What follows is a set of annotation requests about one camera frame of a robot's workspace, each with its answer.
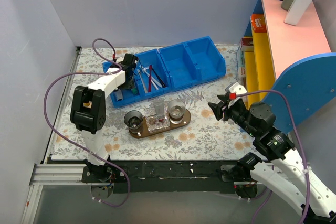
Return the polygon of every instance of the red pen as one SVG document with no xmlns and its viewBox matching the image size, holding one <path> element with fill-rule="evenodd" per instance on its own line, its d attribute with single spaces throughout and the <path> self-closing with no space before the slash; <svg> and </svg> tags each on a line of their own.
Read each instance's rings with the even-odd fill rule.
<svg viewBox="0 0 336 224">
<path fill-rule="evenodd" d="M 149 83 L 148 83 L 148 92 L 152 91 L 152 65 L 149 65 Z"/>
</svg>

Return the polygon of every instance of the gray floor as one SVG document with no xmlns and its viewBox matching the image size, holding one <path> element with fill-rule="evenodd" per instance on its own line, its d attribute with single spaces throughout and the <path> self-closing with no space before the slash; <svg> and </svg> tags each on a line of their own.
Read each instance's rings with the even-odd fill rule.
<svg viewBox="0 0 336 224">
<path fill-rule="evenodd" d="M 124 195 L 109 199 L 120 202 Z M 35 223 L 250 223 L 264 198 L 247 203 L 214 193 L 132 193 L 118 209 L 93 201 L 89 186 L 44 186 Z M 297 223 L 299 216 L 273 194 L 256 224 Z"/>
</svg>

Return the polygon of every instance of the wooden tray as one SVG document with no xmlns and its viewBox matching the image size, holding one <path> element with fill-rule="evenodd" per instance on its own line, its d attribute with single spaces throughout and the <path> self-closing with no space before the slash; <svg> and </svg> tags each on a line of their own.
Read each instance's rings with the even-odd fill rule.
<svg viewBox="0 0 336 224">
<path fill-rule="evenodd" d="M 155 134 L 159 134 L 159 133 L 162 133 L 162 132 L 170 131 L 170 130 L 173 130 L 173 129 L 181 128 L 183 126 L 188 125 L 190 123 L 190 121 L 191 121 L 190 111 L 189 110 L 185 110 L 181 123 L 179 123 L 179 124 L 172 124 L 172 123 L 170 123 L 170 127 L 169 128 L 158 130 L 158 131 L 150 133 L 148 131 L 148 127 L 147 127 L 146 117 L 143 117 L 143 123 L 142 123 L 142 125 L 143 125 L 143 131 L 142 131 L 141 135 L 139 136 L 139 135 L 137 135 L 135 133 L 132 133 L 132 132 L 130 132 L 130 134 L 131 134 L 131 136 L 140 139 L 140 138 L 152 136 L 152 135 L 155 135 Z"/>
</svg>

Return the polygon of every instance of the blue tray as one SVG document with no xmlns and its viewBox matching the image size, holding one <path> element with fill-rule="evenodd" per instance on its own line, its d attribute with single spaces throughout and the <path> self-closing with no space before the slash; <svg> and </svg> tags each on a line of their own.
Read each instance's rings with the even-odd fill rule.
<svg viewBox="0 0 336 224">
<path fill-rule="evenodd" d="M 159 51 L 153 49 L 142 52 L 136 56 L 147 69 L 150 64 L 153 65 L 166 87 L 159 87 L 156 90 L 152 86 L 152 91 L 145 93 L 140 77 L 135 76 L 137 94 L 133 94 L 131 90 L 122 90 L 122 101 L 117 101 L 115 94 L 111 94 L 113 105 L 116 108 L 216 80 L 226 73 L 225 60 L 209 36 L 164 47 Z M 103 63 L 104 72 L 107 72 L 110 66 L 109 62 Z M 148 90 L 148 76 L 142 72 L 140 74 Z"/>
</svg>

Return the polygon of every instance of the table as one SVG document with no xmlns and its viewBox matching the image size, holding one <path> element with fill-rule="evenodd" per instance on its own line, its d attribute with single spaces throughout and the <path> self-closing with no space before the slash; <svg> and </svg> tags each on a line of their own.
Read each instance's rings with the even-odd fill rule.
<svg viewBox="0 0 336 224">
<path fill-rule="evenodd" d="M 217 45 L 226 61 L 226 75 L 220 80 L 198 85 L 179 92 L 168 93 L 122 108 L 114 108 L 111 99 L 106 100 L 107 119 L 103 130 L 105 148 L 112 160 L 224 160 L 240 159 L 248 152 L 260 155 L 252 146 L 253 139 L 232 121 L 217 122 L 208 102 L 218 102 L 218 94 L 224 94 L 225 88 L 237 81 L 237 45 Z M 117 57 L 128 52 L 137 54 L 150 47 L 117 48 Z M 100 53 L 112 58 L 111 48 L 98 49 Z M 77 72 L 102 72 L 103 60 L 96 56 L 91 48 L 82 49 Z M 73 90 L 76 86 L 86 86 L 95 81 L 96 76 L 75 76 L 67 103 L 60 115 L 58 129 L 70 139 L 84 145 L 80 132 L 70 122 L 70 110 Z M 148 110 L 153 102 L 169 102 L 181 99 L 191 112 L 192 121 L 186 127 L 157 134 L 140 140 L 131 137 L 123 122 L 124 115 L 130 110 L 139 110 L 143 115 L 154 114 Z M 81 161 L 87 153 L 71 145 L 59 136 L 52 139 L 50 149 L 52 161 Z"/>
</svg>

